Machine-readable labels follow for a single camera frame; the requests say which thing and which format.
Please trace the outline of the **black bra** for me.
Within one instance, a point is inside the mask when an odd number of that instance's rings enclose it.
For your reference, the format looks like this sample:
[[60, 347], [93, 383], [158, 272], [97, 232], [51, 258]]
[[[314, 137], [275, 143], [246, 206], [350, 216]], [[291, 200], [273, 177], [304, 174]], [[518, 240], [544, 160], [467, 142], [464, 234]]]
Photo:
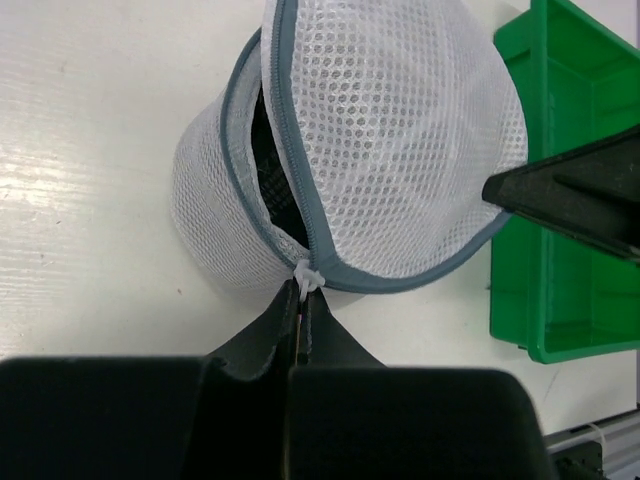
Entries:
[[260, 197], [271, 225], [278, 227], [305, 249], [309, 242], [301, 212], [294, 199], [269, 123], [263, 87], [260, 86], [251, 125], [251, 146]]

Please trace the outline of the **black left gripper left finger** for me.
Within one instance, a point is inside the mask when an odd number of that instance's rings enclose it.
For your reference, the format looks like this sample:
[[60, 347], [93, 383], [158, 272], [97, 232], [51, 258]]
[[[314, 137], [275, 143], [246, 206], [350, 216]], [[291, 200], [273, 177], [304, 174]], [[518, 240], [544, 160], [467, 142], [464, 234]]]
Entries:
[[278, 479], [299, 289], [204, 356], [1, 365], [5, 479]]

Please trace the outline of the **white zipper pull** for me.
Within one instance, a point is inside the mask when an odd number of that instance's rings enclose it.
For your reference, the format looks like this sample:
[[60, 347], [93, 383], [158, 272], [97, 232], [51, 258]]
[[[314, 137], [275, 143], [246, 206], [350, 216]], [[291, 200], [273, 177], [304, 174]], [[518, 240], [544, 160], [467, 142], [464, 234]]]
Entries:
[[299, 301], [304, 303], [308, 295], [325, 285], [325, 278], [311, 269], [308, 259], [301, 259], [294, 269], [294, 279], [298, 284]]

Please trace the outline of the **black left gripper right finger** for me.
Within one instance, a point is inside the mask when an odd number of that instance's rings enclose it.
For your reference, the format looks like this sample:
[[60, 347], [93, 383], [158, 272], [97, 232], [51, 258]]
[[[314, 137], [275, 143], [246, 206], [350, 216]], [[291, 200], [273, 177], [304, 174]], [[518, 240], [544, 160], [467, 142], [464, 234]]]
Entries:
[[553, 479], [532, 401], [511, 374], [387, 367], [321, 293], [302, 310], [287, 394], [291, 479]]

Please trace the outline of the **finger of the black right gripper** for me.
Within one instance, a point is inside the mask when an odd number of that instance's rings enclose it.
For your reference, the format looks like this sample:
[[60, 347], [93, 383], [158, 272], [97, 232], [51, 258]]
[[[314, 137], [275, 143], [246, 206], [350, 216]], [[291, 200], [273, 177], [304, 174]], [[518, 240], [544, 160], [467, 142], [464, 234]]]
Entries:
[[590, 248], [639, 261], [639, 129], [487, 179], [484, 201]]

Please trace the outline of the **white mesh laundry bag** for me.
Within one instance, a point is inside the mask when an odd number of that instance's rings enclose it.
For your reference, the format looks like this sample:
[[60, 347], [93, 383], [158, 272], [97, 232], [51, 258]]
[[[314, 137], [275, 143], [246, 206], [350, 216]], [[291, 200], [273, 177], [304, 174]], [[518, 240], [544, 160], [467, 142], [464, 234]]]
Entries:
[[[260, 197], [260, 86], [308, 249]], [[272, 293], [308, 259], [325, 287], [395, 293], [450, 273], [505, 225], [481, 192], [527, 158], [516, 87], [464, 3], [269, 1], [177, 146], [172, 216], [232, 288]]]

